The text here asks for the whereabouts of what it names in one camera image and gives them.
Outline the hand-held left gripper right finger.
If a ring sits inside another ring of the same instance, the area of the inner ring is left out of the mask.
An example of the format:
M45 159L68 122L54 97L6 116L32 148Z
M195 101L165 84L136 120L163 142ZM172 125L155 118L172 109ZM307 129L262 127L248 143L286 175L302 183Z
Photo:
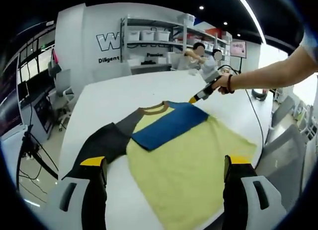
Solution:
M280 192L251 163L225 156L224 230L272 230L286 215Z

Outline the person's right hand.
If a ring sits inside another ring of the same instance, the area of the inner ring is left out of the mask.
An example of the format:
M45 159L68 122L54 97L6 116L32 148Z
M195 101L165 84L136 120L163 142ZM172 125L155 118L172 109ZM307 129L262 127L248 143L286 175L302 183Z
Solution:
M233 94L235 92L232 86L231 74L225 74L218 80L218 92L221 94Z

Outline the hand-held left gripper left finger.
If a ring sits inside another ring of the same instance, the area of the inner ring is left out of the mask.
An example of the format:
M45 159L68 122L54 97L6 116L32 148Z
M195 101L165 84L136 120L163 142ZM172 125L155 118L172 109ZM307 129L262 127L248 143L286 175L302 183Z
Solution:
M47 198L47 229L105 230L107 161L88 158L74 167Z

